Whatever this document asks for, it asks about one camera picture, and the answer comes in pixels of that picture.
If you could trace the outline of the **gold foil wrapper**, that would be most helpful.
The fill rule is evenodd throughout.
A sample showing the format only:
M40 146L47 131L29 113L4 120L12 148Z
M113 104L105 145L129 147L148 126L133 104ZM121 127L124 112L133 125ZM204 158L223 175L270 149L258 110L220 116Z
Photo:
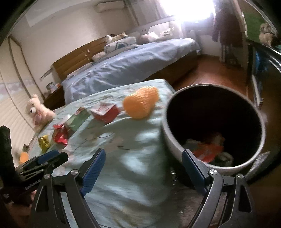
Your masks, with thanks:
M42 153L45 153L50 148L49 136L43 135L42 137L39 137L38 143Z

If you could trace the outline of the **red foil wrapper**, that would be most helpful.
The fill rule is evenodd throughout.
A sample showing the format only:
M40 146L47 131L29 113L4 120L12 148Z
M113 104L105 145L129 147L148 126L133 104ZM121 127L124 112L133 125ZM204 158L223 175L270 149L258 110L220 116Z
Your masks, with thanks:
M65 125L54 125L54 131L52 134L52 139L55 143L67 146L69 133Z

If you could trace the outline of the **green floral carton box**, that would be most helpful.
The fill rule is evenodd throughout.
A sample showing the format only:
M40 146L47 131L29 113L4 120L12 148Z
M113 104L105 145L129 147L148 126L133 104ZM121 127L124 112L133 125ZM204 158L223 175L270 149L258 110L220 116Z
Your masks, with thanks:
M90 113L86 108L80 107L65 123L68 131L75 132L89 118Z

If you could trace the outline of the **red white carton box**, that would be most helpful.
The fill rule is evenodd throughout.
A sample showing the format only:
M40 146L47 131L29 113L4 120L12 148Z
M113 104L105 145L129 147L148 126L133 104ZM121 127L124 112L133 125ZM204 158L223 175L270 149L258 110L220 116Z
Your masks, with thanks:
M95 119L109 124L119 115L120 111L113 103L99 102L90 108L90 113Z

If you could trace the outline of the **red snack wrapper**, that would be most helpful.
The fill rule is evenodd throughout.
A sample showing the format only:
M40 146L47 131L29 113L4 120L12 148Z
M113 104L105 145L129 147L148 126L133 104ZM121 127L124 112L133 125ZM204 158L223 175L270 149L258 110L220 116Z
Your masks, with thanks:
M221 145L199 143L192 153L197 159L206 163L210 163L222 151L223 146Z

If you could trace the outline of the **orange foam fruit net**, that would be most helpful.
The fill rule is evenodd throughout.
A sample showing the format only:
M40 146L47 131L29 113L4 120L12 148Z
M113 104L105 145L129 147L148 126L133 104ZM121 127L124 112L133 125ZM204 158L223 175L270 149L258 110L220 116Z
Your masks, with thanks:
M143 119L151 113L158 100L158 88L144 86L124 98L123 109L131 118Z

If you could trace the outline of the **grey paper wad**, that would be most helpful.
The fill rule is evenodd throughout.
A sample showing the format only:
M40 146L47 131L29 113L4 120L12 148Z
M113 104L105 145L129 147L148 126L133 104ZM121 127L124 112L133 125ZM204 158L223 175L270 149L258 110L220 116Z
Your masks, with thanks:
M233 157L229 153L222 152L218 154L216 157L217 166L231 167L232 163L233 163Z

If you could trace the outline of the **white round trash bin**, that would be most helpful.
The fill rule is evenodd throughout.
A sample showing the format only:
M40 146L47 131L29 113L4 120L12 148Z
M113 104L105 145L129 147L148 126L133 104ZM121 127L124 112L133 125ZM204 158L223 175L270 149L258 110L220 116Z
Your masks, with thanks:
M222 142L223 152L233 157L231 166L205 165L227 176L249 168L266 139L264 120L254 104L240 92L215 84L191 85L175 92L163 110L162 130L179 164L188 140Z

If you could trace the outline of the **dark wooden nightstand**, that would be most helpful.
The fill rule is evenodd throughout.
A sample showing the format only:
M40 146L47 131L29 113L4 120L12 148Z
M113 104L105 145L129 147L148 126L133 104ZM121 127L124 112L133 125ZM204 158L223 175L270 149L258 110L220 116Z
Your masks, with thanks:
M56 91L50 94L43 103L50 110L58 109L65 105L64 90L59 86Z

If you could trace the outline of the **teal floral bed quilt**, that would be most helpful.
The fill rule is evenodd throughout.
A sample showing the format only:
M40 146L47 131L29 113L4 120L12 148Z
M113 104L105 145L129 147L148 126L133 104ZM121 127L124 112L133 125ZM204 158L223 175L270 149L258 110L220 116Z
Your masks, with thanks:
M122 108L123 99L141 87L154 86L159 100L151 114L135 120L124 112L109 124L90 116L70 137L67 146L53 145L69 159L54 171L65 175L89 160L98 148L106 152L105 165L92 191L85 196L101 227L178 227L176 206L171 199L172 178L168 151L161 135L163 109L173 88L163 79L124 85L89 95L56 110L56 117L41 135L51 136L53 125L80 107L100 102Z

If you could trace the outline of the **wooden headboard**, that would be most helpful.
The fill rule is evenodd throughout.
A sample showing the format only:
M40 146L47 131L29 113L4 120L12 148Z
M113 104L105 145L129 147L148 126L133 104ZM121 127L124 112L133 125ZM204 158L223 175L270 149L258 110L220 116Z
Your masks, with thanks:
M102 37L71 51L54 62L53 67L60 80L63 81L70 73L91 62L92 57L103 51L105 45L106 37Z

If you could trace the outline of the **plush toys on headboard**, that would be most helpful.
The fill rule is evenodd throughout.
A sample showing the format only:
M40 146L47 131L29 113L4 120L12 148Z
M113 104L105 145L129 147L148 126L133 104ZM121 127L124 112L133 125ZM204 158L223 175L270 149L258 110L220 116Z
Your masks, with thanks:
M125 32L120 33L120 34L118 34L114 37L112 37L111 35L106 35L105 41L106 41L107 44L109 44L109 43L113 43L115 41L118 41L120 39L126 38L127 36L128 35Z

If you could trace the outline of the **white patterned pillow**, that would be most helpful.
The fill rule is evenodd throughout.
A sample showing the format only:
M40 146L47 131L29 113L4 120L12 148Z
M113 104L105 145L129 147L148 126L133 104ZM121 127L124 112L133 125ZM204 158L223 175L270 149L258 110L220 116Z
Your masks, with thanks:
M121 49L121 48L131 47L132 45L135 45L135 44L136 44L135 37L125 37L125 38L119 39L117 41L114 41L112 43L105 45L104 52L106 54L108 54L108 53L111 53L111 52Z

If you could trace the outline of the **hanging dark coat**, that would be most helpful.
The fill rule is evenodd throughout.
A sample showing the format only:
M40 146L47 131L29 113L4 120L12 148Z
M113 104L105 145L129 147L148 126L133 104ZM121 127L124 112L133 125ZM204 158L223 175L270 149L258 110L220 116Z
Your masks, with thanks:
M225 46L242 46L242 33L239 22L234 13L231 13L228 4L223 2L216 12L212 40Z

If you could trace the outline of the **grey crib rail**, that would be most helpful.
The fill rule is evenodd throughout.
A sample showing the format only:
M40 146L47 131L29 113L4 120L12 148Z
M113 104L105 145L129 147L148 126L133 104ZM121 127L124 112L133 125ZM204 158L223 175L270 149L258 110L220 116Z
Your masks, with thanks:
M136 38L144 38L145 36L156 37L156 41L165 41L176 38L184 38L181 24L174 16L164 17L145 25L137 26L125 31L127 35L134 35Z

